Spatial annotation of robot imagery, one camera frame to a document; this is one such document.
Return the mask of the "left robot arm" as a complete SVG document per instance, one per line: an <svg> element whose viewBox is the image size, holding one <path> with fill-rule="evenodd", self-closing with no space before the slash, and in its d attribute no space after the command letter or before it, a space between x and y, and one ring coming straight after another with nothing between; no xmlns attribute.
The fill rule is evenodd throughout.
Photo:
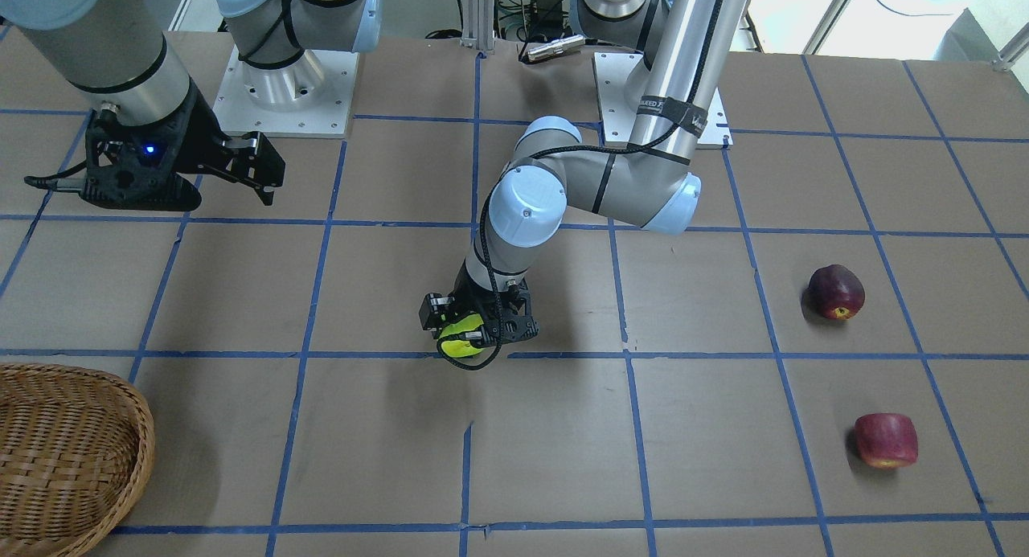
<svg viewBox="0 0 1029 557"><path fill-rule="evenodd" d="M430 293L423 330L469 369L482 350L533 338L525 280L570 207L680 234L702 192L691 156L719 106L728 51L751 0L569 0L577 39L622 47L594 56L602 143L562 117L532 121L482 205L451 293Z"/></svg>

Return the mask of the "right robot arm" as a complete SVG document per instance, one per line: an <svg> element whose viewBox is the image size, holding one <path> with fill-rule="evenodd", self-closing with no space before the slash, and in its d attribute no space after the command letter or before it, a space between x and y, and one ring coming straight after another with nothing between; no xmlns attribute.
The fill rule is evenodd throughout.
<svg viewBox="0 0 1029 557"><path fill-rule="evenodd" d="M261 109L290 113L330 88L321 51L374 51L382 0L216 0L242 88ZM12 23L88 100L85 158L28 186L72 192L113 210L192 211L188 174L255 192L272 205L285 162L258 129L227 133L144 0L2 0Z"/></svg>

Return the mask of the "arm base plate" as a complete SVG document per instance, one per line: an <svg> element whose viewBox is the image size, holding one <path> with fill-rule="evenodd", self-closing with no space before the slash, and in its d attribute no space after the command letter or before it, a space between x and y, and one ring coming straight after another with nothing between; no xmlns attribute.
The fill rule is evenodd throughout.
<svg viewBox="0 0 1029 557"><path fill-rule="evenodd" d="M650 70L643 65L641 54L615 54L597 51L592 59L596 80L596 99L601 114L603 142L608 147L624 148L633 132L640 103L646 104L644 113L661 115L664 100L657 95L646 95ZM734 144L725 115L723 97L719 88L713 89L707 107L706 126L697 147L718 149Z"/></svg>
<svg viewBox="0 0 1029 557"><path fill-rule="evenodd" d="M360 54L305 51L293 65L257 69L233 55L211 106L232 136L342 140L351 120Z"/></svg>

